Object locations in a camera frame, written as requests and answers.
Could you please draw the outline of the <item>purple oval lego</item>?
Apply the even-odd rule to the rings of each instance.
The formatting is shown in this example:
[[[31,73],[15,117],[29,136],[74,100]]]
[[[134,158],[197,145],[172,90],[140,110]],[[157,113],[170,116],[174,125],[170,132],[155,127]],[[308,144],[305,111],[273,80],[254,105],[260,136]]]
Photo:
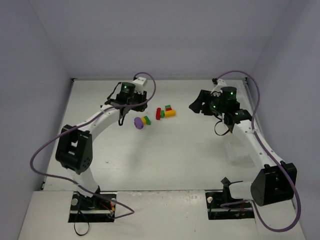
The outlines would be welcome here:
[[[137,128],[137,129],[139,129],[139,130],[141,130],[141,129],[143,129],[144,128],[144,122],[143,122],[143,120],[140,118],[140,117],[136,117],[135,119],[134,119],[134,125],[135,125],[135,127]]]

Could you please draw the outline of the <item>small yellow lego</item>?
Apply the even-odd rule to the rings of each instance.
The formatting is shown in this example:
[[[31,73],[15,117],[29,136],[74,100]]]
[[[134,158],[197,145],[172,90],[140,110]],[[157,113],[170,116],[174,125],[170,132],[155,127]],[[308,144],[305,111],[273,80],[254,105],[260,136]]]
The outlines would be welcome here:
[[[142,120],[142,122],[143,122],[143,124],[144,124],[144,125],[146,125],[146,124],[147,124],[147,120],[146,120],[146,118],[145,118],[145,117],[142,117],[142,118],[141,118],[141,120]]]

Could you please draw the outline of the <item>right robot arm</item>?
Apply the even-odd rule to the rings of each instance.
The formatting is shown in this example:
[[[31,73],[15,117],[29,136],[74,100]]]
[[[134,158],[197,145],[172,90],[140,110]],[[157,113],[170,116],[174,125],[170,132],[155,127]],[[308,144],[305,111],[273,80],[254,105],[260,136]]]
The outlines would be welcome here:
[[[267,144],[261,134],[252,128],[252,115],[240,107],[235,87],[223,86],[220,91],[202,89],[189,109],[196,114],[218,118],[228,128],[227,134],[243,144],[246,154],[259,168],[250,184],[248,199],[262,207],[294,197],[292,186],[296,183],[297,168],[278,156],[273,161],[267,155]]]

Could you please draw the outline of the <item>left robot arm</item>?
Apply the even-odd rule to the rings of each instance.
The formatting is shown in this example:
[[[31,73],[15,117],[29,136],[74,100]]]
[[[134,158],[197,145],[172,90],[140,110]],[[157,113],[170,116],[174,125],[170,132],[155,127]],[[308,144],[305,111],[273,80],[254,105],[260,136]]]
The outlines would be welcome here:
[[[122,82],[120,92],[115,99],[107,97],[100,110],[81,123],[88,125],[76,129],[60,137],[55,153],[55,159],[71,174],[72,179],[85,190],[78,192],[87,198],[93,193],[99,194],[100,187],[94,180],[90,165],[93,161],[93,142],[106,128],[114,123],[122,125],[126,114],[133,110],[143,112],[147,108],[147,79],[138,77],[132,82]]]

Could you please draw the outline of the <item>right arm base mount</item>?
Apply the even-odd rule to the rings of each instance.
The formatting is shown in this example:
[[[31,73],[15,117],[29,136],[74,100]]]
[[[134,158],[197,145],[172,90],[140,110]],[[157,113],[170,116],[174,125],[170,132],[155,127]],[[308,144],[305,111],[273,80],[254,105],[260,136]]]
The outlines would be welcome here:
[[[232,198],[230,185],[242,181],[221,180],[222,190],[206,190],[206,208],[209,220],[243,220],[254,219],[255,214],[250,202]]]

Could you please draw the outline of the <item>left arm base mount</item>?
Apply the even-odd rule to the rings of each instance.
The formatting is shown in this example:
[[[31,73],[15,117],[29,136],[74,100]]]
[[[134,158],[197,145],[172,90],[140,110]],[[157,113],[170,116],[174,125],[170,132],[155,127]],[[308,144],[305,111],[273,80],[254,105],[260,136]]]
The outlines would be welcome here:
[[[113,223],[116,203],[96,196],[86,197],[77,191],[72,194],[69,223]]]

